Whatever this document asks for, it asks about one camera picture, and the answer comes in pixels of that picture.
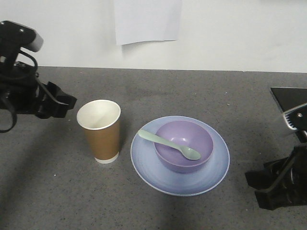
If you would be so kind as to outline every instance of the wall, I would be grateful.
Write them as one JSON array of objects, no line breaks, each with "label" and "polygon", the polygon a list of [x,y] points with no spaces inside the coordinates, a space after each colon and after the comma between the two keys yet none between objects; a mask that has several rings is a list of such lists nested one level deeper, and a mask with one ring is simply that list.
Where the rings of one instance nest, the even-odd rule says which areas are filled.
[{"label": "wall", "polygon": [[307,1],[184,0],[178,41],[115,43],[112,0],[1,0],[41,66],[307,72]]}]

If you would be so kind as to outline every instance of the mint green spoon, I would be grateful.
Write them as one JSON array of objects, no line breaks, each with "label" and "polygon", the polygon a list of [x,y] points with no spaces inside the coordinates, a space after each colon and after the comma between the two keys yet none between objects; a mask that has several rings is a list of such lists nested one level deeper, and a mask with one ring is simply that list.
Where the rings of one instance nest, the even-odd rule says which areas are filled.
[{"label": "mint green spoon", "polygon": [[155,143],[159,143],[159,144],[162,144],[162,145],[166,145],[166,146],[169,146],[169,147],[172,147],[174,149],[177,149],[179,150],[182,155],[189,159],[189,160],[198,160],[201,158],[201,155],[199,152],[197,152],[196,150],[194,149],[191,149],[190,147],[188,146],[183,146],[183,145],[178,145],[178,144],[175,144],[174,142],[172,141],[169,141],[169,140],[166,140],[162,137],[159,137],[158,135],[156,134],[153,134],[153,133],[150,133],[148,131],[145,131],[143,129],[140,129],[138,131],[138,134],[141,138],[144,138],[146,140],[150,140],[152,142],[155,142]]}]

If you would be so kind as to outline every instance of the white paper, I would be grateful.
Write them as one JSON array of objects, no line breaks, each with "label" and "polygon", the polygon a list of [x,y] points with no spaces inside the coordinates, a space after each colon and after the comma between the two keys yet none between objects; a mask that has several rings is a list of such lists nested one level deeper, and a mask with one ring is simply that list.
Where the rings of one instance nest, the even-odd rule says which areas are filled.
[{"label": "white paper", "polygon": [[182,0],[114,0],[117,45],[177,40]]}]

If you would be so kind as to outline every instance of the bowl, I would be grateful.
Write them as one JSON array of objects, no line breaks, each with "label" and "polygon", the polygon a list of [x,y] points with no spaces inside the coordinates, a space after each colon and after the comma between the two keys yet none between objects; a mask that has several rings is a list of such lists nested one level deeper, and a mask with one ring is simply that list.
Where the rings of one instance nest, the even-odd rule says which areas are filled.
[{"label": "bowl", "polygon": [[192,161],[172,147],[154,143],[155,151],[162,164],[175,172],[191,173],[199,170],[213,152],[210,134],[203,127],[190,121],[166,123],[158,129],[156,135],[176,144],[189,146],[201,154],[199,160]]}]

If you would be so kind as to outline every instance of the gray table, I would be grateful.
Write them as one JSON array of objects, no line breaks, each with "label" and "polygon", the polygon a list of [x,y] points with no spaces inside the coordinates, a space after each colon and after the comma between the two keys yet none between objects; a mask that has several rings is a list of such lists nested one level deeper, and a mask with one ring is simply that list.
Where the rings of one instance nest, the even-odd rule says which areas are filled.
[{"label": "gray table", "polygon": [[[64,119],[19,115],[1,134],[0,229],[285,229],[305,230],[307,207],[258,207],[244,173],[287,157],[298,144],[278,136],[279,109],[271,86],[307,87],[307,74],[40,67],[78,98]],[[76,121],[88,101],[110,99],[122,108],[122,150],[101,165],[90,154]],[[130,145],[147,122],[168,115],[201,120],[226,141],[231,157],[213,190],[175,197],[148,186],[135,172]]]}]

